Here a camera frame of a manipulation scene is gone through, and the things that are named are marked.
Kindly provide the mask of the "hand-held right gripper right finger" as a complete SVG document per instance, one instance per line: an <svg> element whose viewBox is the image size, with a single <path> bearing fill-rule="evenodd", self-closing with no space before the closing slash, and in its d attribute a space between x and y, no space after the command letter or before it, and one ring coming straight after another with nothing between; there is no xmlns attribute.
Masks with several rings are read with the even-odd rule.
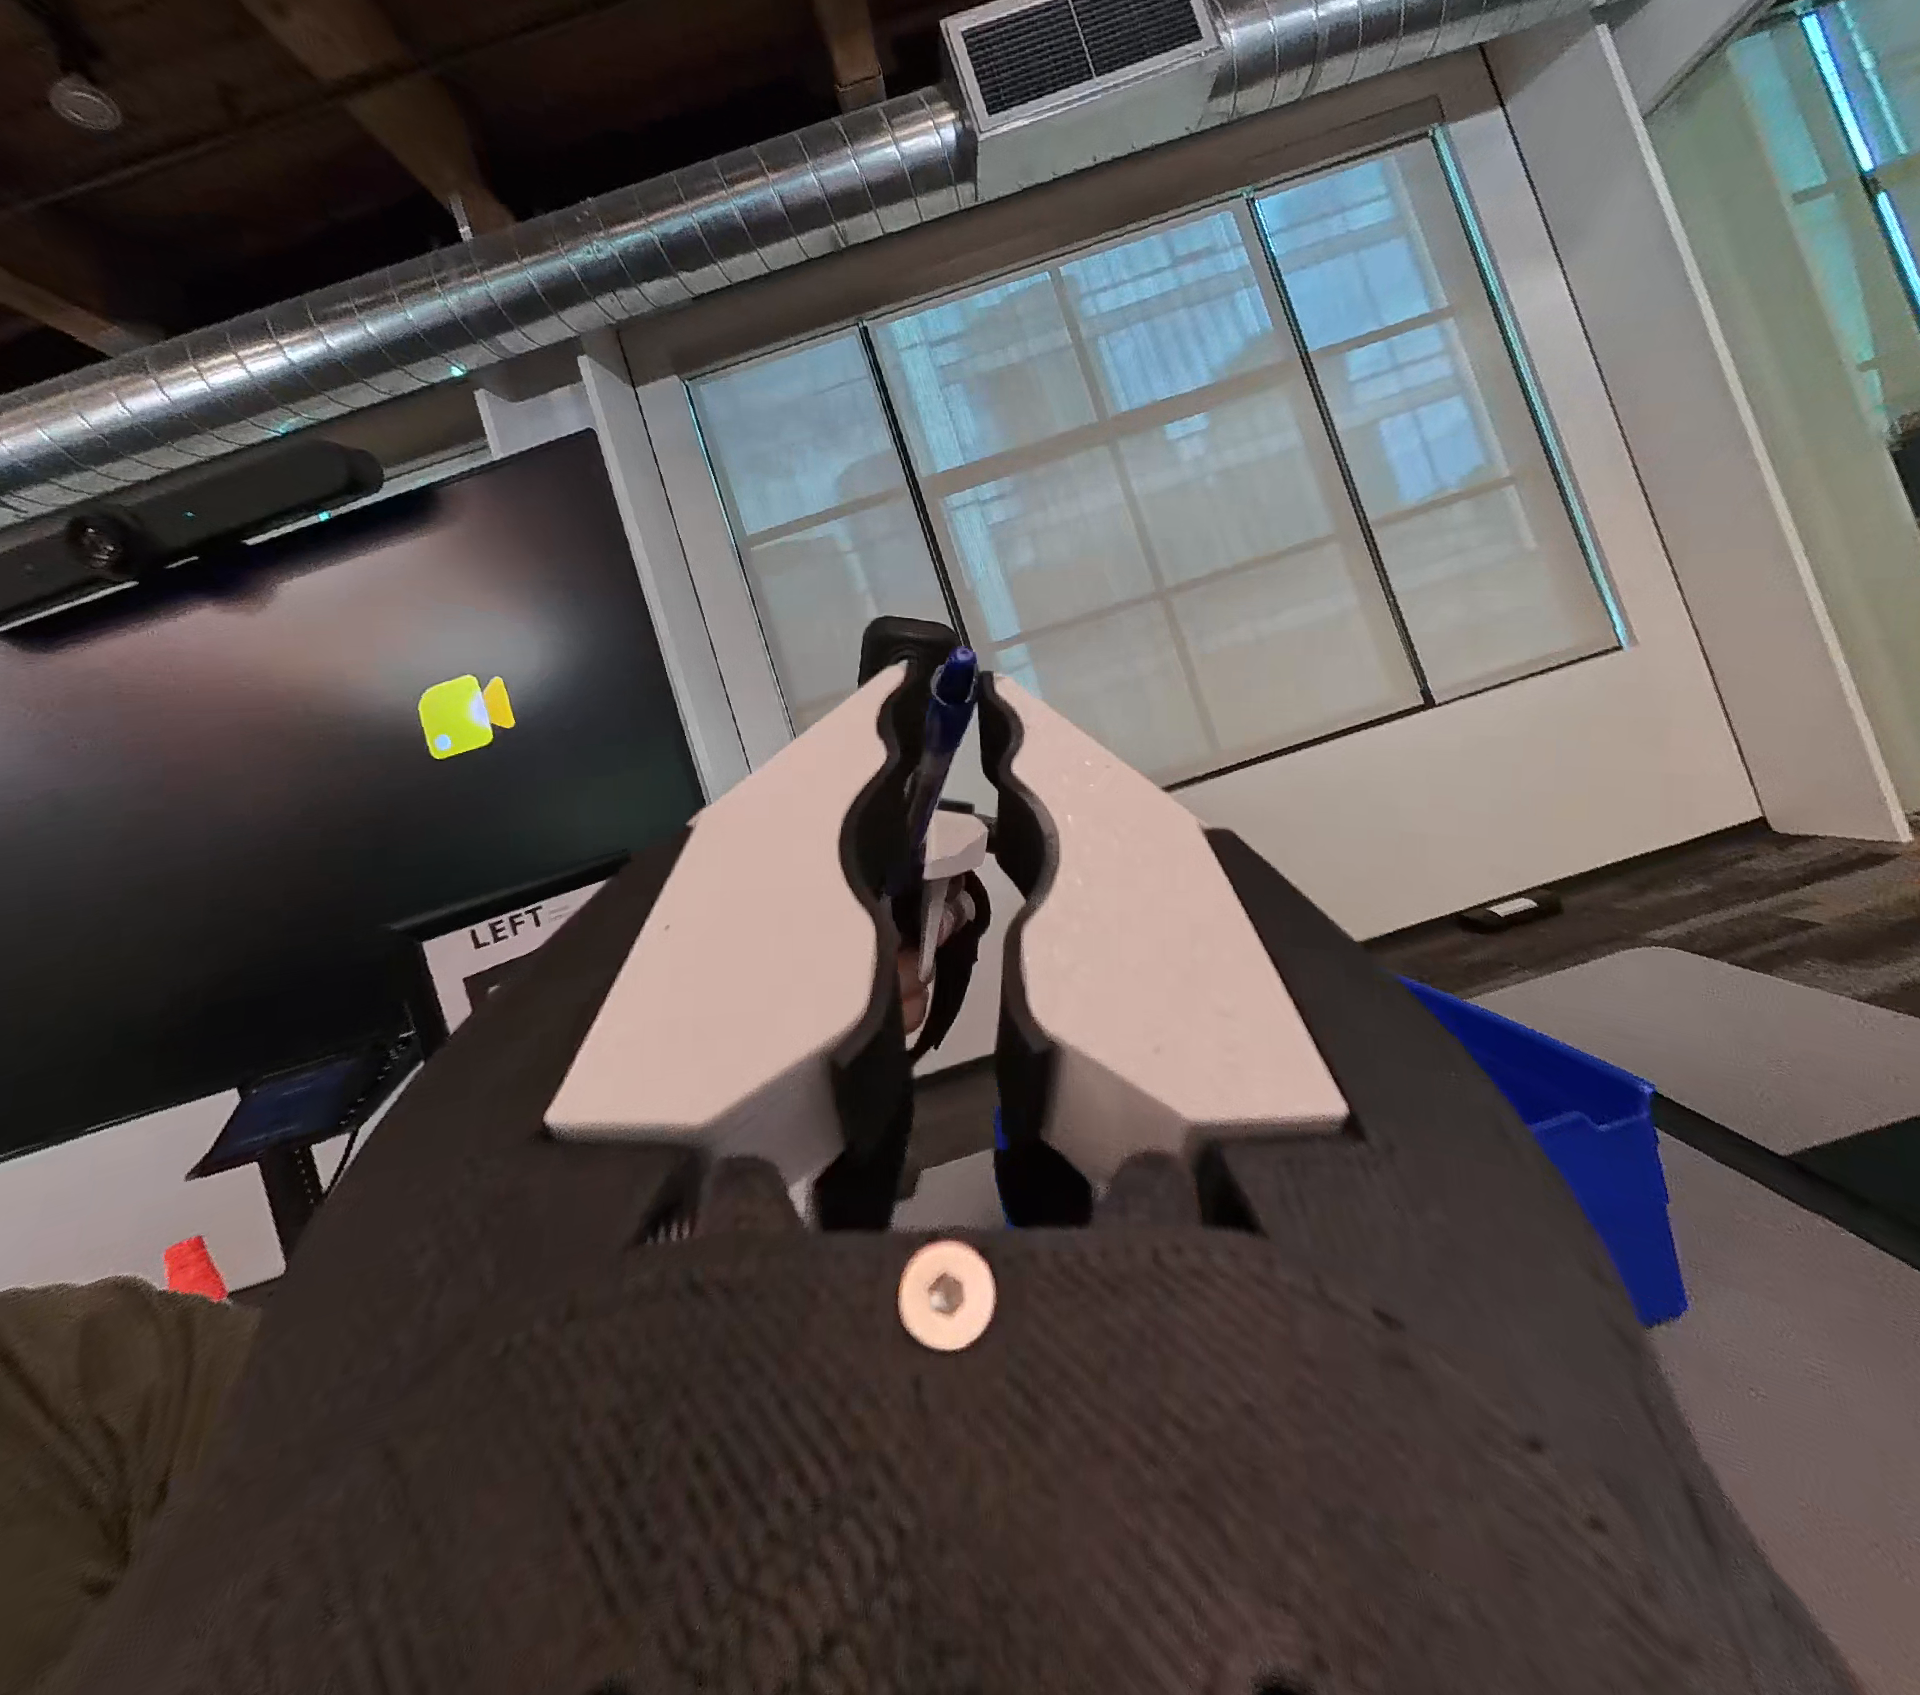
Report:
<svg viewBox="0 0 1920 1695"><path fill-rule="evenodd" d="M1343 1131L1350 1103L1205 827L1025 687L985 679L991 855L1020 893L998 985L998 1203L1077 1227L1126 1161Z"/></svg>

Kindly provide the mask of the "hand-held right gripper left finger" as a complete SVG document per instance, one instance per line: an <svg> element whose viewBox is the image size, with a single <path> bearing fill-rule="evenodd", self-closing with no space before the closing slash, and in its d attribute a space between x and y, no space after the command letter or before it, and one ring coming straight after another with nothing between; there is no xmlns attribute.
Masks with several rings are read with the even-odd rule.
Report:
<svg viewBox="0 0 1920 1695"><path fill-rule="evenodd" d="M690 825L543 1127L769 1163L828 1229L886 1229L912 1079L893 883L920 753L893 661Z"/></svg>

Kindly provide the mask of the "blue retractable pen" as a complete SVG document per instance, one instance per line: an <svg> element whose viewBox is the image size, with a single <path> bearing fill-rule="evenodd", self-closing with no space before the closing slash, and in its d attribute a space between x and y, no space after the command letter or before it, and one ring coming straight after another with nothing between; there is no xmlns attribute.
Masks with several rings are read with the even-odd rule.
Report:
<svg viewBox="0 0 1920 1695"><path fill-rule="evenodd" d="M952 761L980 703L980 661L972 647L955 645L929 679L920 755L904 795L904 851L886 875L883 893L899 899L921 885L927 835L948 787Z"/></svg>

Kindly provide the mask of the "black framed marker sign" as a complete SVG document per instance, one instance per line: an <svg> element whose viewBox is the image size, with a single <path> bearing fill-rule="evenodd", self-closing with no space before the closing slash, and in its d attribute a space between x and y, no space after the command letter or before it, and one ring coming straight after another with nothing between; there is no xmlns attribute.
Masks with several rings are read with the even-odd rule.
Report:
<svg viewBox="0 0 1920 1695"><path fill-rule="evenodd" d="M624 855L612 855L387 923L420 1053L442 1047L624 865Z"/></svg>

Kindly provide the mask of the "large grid window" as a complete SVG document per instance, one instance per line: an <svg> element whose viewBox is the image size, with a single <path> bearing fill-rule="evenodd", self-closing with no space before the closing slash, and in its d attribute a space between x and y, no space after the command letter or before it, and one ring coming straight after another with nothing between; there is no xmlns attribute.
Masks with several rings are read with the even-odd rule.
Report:
<svg viewBox="0 0 1920 1695"><path fill-rule="evenodd" d="M793 733L879 615L1172 787L1626 643L1442 126L685 404Z"/></svg>

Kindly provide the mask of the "black tablet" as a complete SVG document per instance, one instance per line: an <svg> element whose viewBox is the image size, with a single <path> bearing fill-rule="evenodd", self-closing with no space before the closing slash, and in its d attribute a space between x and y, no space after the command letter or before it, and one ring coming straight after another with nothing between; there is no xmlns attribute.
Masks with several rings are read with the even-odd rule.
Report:
<svg viewBox="0 0 1920 1695"><path fill-rule="evenodd" d="M186 1179L262 1163L358 1131L417 1065L404 1045L350 1053L265 1077L238 1095Z"/></svg>

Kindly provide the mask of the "blue plastic storage bin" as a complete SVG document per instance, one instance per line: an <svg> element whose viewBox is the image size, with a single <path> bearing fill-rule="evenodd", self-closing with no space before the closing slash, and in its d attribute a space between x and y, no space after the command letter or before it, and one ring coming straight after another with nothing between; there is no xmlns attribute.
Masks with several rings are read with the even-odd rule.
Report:
<svg viewBox="0 0 1920 1695"><path fill-rule="evenodd" d="M1667 1209L1655 1087L1479 1003L1403 979L1476 1059L1578 1199L1646 1327L1689 1305Z"/></svg>

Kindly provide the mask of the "black tablet floor stand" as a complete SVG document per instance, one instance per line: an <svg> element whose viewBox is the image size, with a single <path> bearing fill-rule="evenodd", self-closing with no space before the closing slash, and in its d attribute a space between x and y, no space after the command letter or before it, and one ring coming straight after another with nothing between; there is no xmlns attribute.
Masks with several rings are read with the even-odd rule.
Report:
<svg viewBox="0 0 1920 1695"><path fill-rule="evenodd" d="M284 1267L292 1265L316 1213L342 1179L359 1133L352 1129L344 1135L327 1173L316 1147L302 1141L279 1143L255 1161Z"/></svg>

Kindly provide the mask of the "white vent grille box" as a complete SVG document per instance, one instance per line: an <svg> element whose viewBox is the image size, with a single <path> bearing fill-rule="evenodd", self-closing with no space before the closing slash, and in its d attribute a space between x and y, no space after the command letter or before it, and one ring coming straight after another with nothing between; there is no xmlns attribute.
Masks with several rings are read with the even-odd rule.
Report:
<svg viewBox="0 0 1920 1695"><path fill-rule="evenodd" d="M995 0L939 46L980 202L1187 138L1226 56L1209 0Z"/></svg>

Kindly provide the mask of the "black video bar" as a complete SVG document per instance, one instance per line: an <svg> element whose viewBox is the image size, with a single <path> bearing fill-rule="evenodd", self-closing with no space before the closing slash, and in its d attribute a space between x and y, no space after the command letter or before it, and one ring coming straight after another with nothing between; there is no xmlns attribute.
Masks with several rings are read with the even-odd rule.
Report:
<svg viewBox="0 0 1920 1695"><path fill-rule="evenodd" d="M3 540L1 625L147 583L369 498L383 482L369 452L295 434L63 508Z"/></svg>

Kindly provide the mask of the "olive green clothing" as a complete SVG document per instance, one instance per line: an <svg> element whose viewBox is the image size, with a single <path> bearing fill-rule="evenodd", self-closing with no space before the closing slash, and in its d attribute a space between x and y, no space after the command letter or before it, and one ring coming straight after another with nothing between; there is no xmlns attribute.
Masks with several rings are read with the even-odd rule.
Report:
<svg viewBox="0 0 1920 1695"><path fill-rule="evenodd" d="M137 1277L1 1293L1 1689L43 1691L203 1457L255 1307Z"/></svg>

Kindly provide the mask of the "glass office partition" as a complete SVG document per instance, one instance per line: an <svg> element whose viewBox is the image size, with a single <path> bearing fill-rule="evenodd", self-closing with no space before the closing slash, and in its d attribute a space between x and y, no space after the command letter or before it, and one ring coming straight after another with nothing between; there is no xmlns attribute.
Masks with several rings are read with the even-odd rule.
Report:
<svg viewBox="0 0 1920 1695"><path fill-rule="evenodd" d="M1725 54L1856 414L1917 512L1917 0L1798 0Z"/></svg>

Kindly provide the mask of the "silver spiral air duct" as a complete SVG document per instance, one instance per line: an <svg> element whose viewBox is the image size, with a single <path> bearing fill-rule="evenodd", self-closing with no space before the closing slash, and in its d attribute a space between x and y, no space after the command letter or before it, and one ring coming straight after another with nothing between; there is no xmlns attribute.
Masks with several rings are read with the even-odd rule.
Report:
<svg viewBox="0 0 1920 1695"><path fill-rule="evenodd" d="M1232 124L1643 0L1205 0L1202 42L990 124L946 82L3 398L3 528Z"/></svg>

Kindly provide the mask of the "large black wall display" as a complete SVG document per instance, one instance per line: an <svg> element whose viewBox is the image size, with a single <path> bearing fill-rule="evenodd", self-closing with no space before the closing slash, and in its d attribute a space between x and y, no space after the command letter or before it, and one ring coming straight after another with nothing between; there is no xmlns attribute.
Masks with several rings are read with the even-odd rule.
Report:
<svg viewBox="0 0 1920 1695"><path fill-rule="evenodd" d="M592 432L5 633L3 1153L390 1047L412 923L702 803Z"/></svg>

